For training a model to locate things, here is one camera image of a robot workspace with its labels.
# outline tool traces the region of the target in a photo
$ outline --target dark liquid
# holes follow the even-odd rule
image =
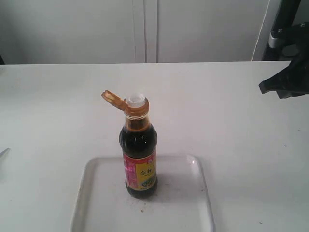
[[[123,152],[134,159],[141,159],[149,156],[155,149],[157,134],[154,127],[150,124],[149,127],[143,131],[129,131],[125,126],[122,128],[119,135],[119,143]],[[136,191],[126,184],[126,189],[131,196],[136,198],[147,198],[156,190],[158,180],[155,184],[144,191]]]

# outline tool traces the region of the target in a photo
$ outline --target red label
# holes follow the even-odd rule
[[[147,190],[156,181],[155,175],[155,150],[142,159],[134,159],[126,153],[124,155],[126,184],[134,190]]]

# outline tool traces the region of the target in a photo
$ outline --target white table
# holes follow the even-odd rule
[[[85,164],[121,156],[121,111],[143,92],[158,155],[197,156],[218,232],[309,231],[309,98],[258,84],[287,62],[0,68],[0,229],[67,232]]]

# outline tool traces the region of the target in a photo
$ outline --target plastic tray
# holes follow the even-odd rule
[[[84,171],[72,232],[213,232],[201,165],[192,156],[158,156],[155,195],[139,200],[125,187],[122,158],[95,158]]]

